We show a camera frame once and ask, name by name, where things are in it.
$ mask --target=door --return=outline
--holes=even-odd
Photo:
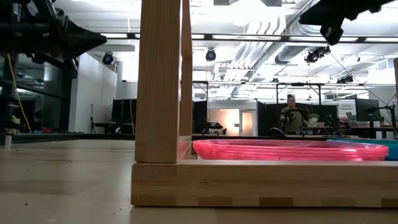
[[[240,110],[239,111],[239,136],[256,136],[256,111]]]

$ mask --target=ceiling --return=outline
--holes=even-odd
[[[229,6],[215,6],[213,0],[192,0],[192,32],[318,35],[319,27],[301,26],[297,20],[292,20],[307,3],[311,6],[317,0],[284,0],[283,7],[278,8],[267,7],[261,0],[233,2],[235,3]],[[140,29],[140,0],[58,0],[55,6],[63,9],[77,25],[95,32],[139,32]],[[345,21],[342,28],[345,35],[395,36],[398,34],[398,17],[394,16],[395,14],[398,14],[398,1],[384,6],[379,13],[365,12],[355,21]],[[265,42],[194,41],[194,79],[236,81],[243,78],[247,82],[269,82],[277,77],[280,82],[295,80],[336,83],[337,78],[344,75],[344,66],[350,72],[354,71],[353,75],[359,81],[366,82],[369,69],[374,68],[379,62],[398,56],[398,45],[338,44],[331,47],[334,58],[327,55],[308,67],[303,59],[309,50],[317,46],[319,47],[310,44],[289,44],[287,47],[285,44]],[[112,40],[95,50],[137,52],[138,48],[138,40]],[[288,63],[275,64],[275,56],[280,56],[283,50],[291,48],[295,51],[294,54],[289,52]],[[208,49],[215,49],[217,53],[214,62],[205,60]],[[248,69],[228,69],[233,65]],[[197,88],[195,91],[199,93],[202,90]],[[261,91],[255,88],[251,91],[252,94],[245,96],[262,96]],[[246,93],[247,90],[242,86],[218,86],[212,92],[215,97],[226,97],[240,95],[239,93]]]

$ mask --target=monitor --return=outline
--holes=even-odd
[[[378,100],[355,99],[356,120],[357,121],[380,121],[380,110]]]

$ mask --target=man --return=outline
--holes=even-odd
[[[308,125],[308,121],[304,120],[299,111],[289,112],[289,110],[297,110],[295,105],[296,99],[294,95],[287,95],[287,107],[283,108],[280,112],[280,122],[282,124],[282,127],[285,128],[284,131],[286,133],[300,134],[302,126]]]

